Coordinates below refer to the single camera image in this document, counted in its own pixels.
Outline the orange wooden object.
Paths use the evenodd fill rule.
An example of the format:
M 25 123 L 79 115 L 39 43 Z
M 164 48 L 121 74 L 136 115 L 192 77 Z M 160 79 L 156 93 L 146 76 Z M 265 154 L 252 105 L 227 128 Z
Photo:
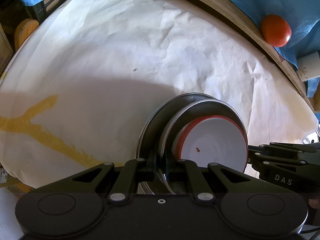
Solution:
M 37 20 L 31 18 L 23 20 L 18 25 L 14 33 L 15 51 L 18 51 L 21 45 L 39 27 L 39 25 Z

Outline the large steel bowl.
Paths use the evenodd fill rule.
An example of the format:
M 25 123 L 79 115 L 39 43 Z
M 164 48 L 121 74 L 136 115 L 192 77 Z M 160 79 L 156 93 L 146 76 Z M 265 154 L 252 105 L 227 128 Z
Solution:
M 217 99 L 195 101 L 180 109 L 165 126 L 159 141 L 160 155 L 167 155 L 168 157 L 176 159 L 172 152 L 172 146 L 176 135 L 189 122 L 208 115 L 221 115 L 230 118 L 246 133 L 246 129 L 240 116 L 227 103 Z

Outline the wooden tray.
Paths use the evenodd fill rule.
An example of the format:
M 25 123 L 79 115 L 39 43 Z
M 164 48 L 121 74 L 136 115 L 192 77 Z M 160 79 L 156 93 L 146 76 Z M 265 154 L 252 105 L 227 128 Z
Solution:
M 186 0 L 200 9 L 217 17 L 232 27 L 244 38 L 249 40 L 256 48 L 265 54 L 294 85 L 301 97 L 306 101 L 314 113 L 319 112 L 319 91 L 313 98 L 308 98 L 306 83 L 301 81 L 293 67 L 288 61 L 278 54 L 262 37 L 262 34 L 254 22 L 230 0 Z

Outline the black plastic crate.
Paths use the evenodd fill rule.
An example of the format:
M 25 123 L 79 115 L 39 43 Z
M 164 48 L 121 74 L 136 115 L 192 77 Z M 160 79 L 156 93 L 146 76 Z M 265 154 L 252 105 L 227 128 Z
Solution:
M 37 20 L 39 23 L 42 23 L 65 1 L 67 0 L 43 0 L 36 5 L 25 8 L 33 20 Z

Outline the red tomato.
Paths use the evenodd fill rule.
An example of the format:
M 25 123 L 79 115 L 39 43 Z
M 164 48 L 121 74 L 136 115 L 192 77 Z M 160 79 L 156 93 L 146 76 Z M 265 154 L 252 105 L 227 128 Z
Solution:
M 290 25 L 282 17 L 274 14 L 263 18 L 260 30 L 264 40 L 277 48 L 285 46 L 292 35 Z

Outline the white paper table cover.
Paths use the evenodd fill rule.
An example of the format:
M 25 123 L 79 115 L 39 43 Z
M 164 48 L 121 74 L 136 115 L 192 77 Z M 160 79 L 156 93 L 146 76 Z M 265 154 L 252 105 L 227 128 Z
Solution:
M 1 77 L 1 164 L 37 188 L 133 159 L 149 116 L 179 94 L 231 105 L 250 144 L 300 143 L 318 121 L 251 42 L 184 0 L 68 0 Z

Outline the white insulated tumbler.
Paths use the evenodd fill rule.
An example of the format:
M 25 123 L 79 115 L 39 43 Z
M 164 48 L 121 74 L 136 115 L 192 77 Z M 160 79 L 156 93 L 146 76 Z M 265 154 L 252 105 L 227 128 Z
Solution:
M 297 75 L 301 81 L 309 81 L 320 77 L 320 59 L 319 51 L 300 57 L 297 60 Z

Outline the steel plate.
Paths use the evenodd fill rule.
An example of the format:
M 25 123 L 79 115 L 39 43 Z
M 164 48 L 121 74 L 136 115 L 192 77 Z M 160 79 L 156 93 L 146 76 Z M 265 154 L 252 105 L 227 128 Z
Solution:
M 186 93 L 169 99 L 160 105 L 148 118 L 139 136 L 136 157 L 154 162 L 158 154 L 158 146 L 163 130 L 169 120 L 183 107 L 204 99 L 213 99 L 212 96 L 202 93 Z M 154 181 L 140 183 L 144 194 L 184 194 L 180 186 L 166 187 L 159 174 Z

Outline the blue cloth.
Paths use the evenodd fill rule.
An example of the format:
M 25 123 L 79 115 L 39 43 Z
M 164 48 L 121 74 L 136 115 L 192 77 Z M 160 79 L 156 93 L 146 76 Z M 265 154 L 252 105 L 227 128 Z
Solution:
M 256 25 L 266 15 L 284 18 L 290 25 L 289 42 L 277 52 L 298 68 L 298 59 L 319 51 L 319 0 L 230 0 Z

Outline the white red-rimmed bowl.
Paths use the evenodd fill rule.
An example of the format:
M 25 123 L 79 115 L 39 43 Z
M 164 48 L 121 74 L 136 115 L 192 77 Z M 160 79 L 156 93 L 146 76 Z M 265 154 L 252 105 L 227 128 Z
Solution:
M 230 118 L 203 116 L 179 131 L 172 152 L 176 159 L 192 160 L 199 167 L 218 163 L 244 172 L 248 157 L 247 135 Z
M 221 160 L 229 162 L 233 149 L 229 138 L 246 143 L 241 128 L 233 120 L 220 115 L 202 116 L 180 130 L 172 152 L 176 159 L 189 159 L 199 166 Z

